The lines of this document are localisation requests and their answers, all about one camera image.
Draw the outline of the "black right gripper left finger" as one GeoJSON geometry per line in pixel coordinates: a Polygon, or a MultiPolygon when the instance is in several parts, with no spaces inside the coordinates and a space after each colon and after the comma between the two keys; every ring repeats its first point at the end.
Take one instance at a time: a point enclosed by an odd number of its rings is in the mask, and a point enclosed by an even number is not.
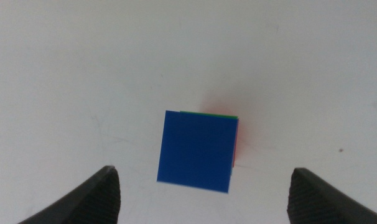
{"type": "Polygon", "coordinates": [[[116,224],[121,206],[118,171],[104,166],[77,188],[35,215],[25,224],[116,224]]]}

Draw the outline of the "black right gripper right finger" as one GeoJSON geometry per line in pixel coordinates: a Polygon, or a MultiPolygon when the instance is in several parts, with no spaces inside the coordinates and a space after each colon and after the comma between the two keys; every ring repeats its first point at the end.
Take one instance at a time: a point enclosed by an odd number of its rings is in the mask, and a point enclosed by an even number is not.
{"type": "Polygon", "coordinates": [[[377,224],[377,213],[306,168],[295,168],[287,205],[294,224],[377,224]]]}

